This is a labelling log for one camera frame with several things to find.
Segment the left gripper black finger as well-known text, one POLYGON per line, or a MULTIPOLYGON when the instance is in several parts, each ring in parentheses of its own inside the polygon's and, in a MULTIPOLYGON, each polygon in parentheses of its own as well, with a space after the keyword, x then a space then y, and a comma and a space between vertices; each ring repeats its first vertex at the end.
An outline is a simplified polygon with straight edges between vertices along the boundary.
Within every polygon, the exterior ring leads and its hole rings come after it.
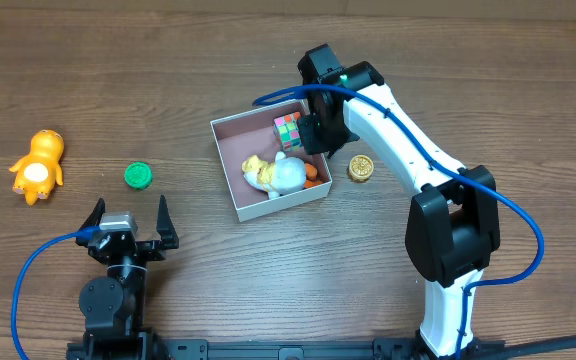
POLYGON ((159 199, 156 231, 160 235, 162 248, 164 250, 179 248, 179 237, 171 220, 164 195, 161 195, 159 199))
POLYGON ((91 241, 98 237, 100 234, 99 224, 104 213, 105 201, 103 198, 99 198, 91 214, 78 230, 78 235, 75 238, 78 246, 88 246, 91 241))

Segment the multicoloured puzzle cube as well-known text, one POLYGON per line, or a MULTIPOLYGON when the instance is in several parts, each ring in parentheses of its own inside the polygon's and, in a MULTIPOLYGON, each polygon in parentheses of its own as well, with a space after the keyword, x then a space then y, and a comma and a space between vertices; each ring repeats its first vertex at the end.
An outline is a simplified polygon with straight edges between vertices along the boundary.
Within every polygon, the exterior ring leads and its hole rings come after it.
POLYGON ((292 152, 303 147, 297 126, 300 117, 300 112, 293 112, 273 120, 274 134, 281 151, 292 152))

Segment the white plush duck toy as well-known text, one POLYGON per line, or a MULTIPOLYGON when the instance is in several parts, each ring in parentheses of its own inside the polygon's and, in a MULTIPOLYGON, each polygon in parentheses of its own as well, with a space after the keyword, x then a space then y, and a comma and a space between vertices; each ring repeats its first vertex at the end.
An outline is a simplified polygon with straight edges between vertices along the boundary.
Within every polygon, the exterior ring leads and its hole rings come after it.
POLYGON ((267 193, 270 200, 321 185, 317 168, 279 151, 273 162, 250 156, 241 166, 246 182, 267 193))

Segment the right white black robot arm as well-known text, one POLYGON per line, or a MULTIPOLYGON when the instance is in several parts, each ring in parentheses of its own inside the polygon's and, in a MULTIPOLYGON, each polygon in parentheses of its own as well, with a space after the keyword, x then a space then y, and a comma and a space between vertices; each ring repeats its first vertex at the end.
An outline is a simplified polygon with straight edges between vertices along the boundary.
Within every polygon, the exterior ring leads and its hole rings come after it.
POLYGON ((333 155, 363 140, 409 192, 405 247, 426 285, 419 336, 432 357, 457 358, 474 340, 474 284, 500 246, 493 175, 436 146, 370 63, 305 56, 298 70, 310 109, 299 123, 306 152, 333 155))

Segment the white box pink interior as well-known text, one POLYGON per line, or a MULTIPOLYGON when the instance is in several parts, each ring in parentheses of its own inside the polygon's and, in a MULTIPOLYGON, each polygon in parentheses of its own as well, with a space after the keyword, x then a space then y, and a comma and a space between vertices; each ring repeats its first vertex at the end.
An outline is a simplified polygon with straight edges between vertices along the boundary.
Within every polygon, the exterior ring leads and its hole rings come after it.
POLYGON ((330 191, 332 179, 325 156, 308 155, 302 149, 288 155, 316 167, 322 181, 320 185, 270 199, 266 192, 253 188, 244 179, 241 165, 249 156, 256 155, 269 162, 275 159, 280 143, 274 135, 273 120, 294 112, 307 115, 307 103, 304 100, 289 100, 211 122, 225 178, 241 222, 324 198, 330 191))

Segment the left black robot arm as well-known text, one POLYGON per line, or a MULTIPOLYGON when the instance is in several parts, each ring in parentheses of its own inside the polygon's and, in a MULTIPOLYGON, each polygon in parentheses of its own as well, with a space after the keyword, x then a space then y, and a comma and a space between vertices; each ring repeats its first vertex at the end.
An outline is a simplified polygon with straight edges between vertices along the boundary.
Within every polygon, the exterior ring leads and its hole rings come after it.
POLYGON ((163 338, 143 325, 147 264, 162 261, 179 247, 179 237, 164 197, 159 199, 154 240, 139 241, 138 226, 129 212, 110 213, 100 199, 84 221, 76 244, 107 267, 79 295, 85 317, 80 344, 67 346, 68 360, 170 360, 163 338))

